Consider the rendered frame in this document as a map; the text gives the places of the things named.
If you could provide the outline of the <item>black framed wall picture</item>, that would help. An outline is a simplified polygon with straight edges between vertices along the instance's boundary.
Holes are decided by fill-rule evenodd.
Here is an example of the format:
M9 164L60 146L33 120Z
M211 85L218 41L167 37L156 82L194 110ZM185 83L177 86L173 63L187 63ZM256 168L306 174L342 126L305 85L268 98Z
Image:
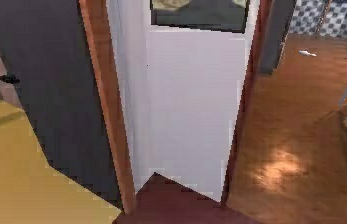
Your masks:
M150 0L151 24L244 33L250 0Z

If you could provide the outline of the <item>dark grey room door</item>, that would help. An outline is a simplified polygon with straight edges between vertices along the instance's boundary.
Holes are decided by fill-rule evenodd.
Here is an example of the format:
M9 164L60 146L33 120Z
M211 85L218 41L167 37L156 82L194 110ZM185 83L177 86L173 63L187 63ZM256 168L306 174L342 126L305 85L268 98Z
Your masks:
M265 30L260 63L261 74L271 74L278 66L297 0L273 0Z
M0 0L0 58L48 164L122 209L78 0Z

